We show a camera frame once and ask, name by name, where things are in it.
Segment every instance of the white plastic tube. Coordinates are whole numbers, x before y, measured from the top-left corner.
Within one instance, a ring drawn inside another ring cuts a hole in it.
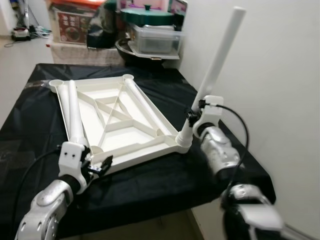
[[[125,74],[125,75],[123,75],[123,79],[124,79],[124,84],[126,85],[126,87],[131,90],[131,92],[138,99],[138,101],[141,103],[141,105],[144,107],[144,109],[149,113],[151,119],[158,126],[158,128],[163,132],[163,134],[164,135],[172,135],[172,133],[167,129],[167,127],[163,124],[163,122],[158,118],[158,116],[152,110],[152,108],[147,103],[145,98],[141,95],[141,93],[137,89],[136,83],[134,82],[134,76],[132,76],[130,74]]]
[[[76,83],[69,81],[69,108],[70,108],[70,136],[69,141],[88,146],[84,135],[82,120],[79,109]]]
[[[241,22],[244,19],[246,10],[244,8],[235,6],[231,19],[226,27],[222,41],[217,49],[215,56],[212,59],[209,69],[207,70],[204,80],[199,88],[197,95],[195,96],[194,102],[191,109],[194,112],[199,110],[199,100],[203,99],[206,95],[210,95],[213,90],[213,86],[216,83],[221,69],[225,63],[228,52],[232,46],[234,39],[236,38],[237,32],[240,28]],[[189,148],[192,144],[193,131],[189,127],[189,121],[186,120],[182,130],[176,137],[176,142],[182,147]]]
[[[68,86],[66,84],[60,84],[57,86],[56,90],[60,97],[67,135],[68,138],[70,138],[70,108]]]

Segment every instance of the floor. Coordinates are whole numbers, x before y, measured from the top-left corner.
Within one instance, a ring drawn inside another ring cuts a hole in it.
[[[12,47],[3,47],[10,43],[0,38],[0,128],[24,89],[36,64],[52,64],[51,51],[46,47],[46,39],[16,43]],[[182,211],[159,218],[116,227],[82,236],[73,240],[201,240],[202,236],[193,221],[190,211]]]

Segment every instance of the white plastic rod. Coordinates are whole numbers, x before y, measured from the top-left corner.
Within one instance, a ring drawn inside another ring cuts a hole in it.
[[[216,83],[221,69],[225,63],[228,52],[232,46],[234,39],[236,38],[237,32],[240,28],[241,22],[244,19],[246,10],[242,7],[235,6],[231,19],[226,27],[221,43],[216,51],[215,56],[210,63],[210,67],[207,70],[204,80],[201,83],[199,91],[195,96],[194,102],[191,109],[195,112],[198,111],[199,100],[203,99],[206,95],[210,95],[213,90],[213,86]],[[192,128],[189,127],[189,121],[186,120],[182,130],[176,137],[176,142],[182,147],[190,147],[192,144],[193,132]]]
[[[152,110],[150,105],[147,103],[145,98],[141,95],[139,90],[136,87],[136,83],[134,82],[134,76],[130,74],[123,75],[125,86],[131,90],[134,96],[138,99],[144,109],[149,113],[150,117],[154,121],[154,123],[158,126],[158,128],[163,132],[164,135],[172,135],[172,133],[167,129],[167,127],[163,124],[163,122],[157,117],[155,112]]]
[[[69,108],[68,86],[66,84],[60,84],[57,86],[56,90],[58,92],[58,95],[61,101],[67,135],[68,135],[68,138],[70,138],[70,108]]]
[[[76,83],[69,81],[69,108],[70,108],[70,136],[69,141],[88,146],[84,135],[82,120],[79,109]]]

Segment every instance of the plastic storage box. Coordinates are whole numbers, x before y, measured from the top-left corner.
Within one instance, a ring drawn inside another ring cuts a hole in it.
[[[86,44],[91,18],[104,0],[46,0],[56,43]]]
[[[173,26],[139,27],[130,24],[130,37],[135,45],[135,50],[142,54],[178,54],[184,33],[174,31]]]

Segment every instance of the black tablecloth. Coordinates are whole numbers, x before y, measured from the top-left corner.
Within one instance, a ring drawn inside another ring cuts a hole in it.
[[[185,108],[192,104],[196,91],[176,69],[152,72],[134,67],[38,64],[0,131],[0,239],[8,233],[13,199],[26,167],[35,157],[67,141],[57,96],[39,81],[123,74],[134,75],[135,82],[172,125],[178,131],[182,128]],[[244,147],[222,122],[220,127],[243,152]],[[270,176],[250,154],[244,163],[251,181],[274,202]],[[17,227],[33,197],[58,173],[58,156],[48,157],[31,171],[19,199]],[[59,235],[68,237],[147,220],[208,203],[220,193],[199,142],[194,140],[187,154],[171,153],[93,182],[69,207]]]

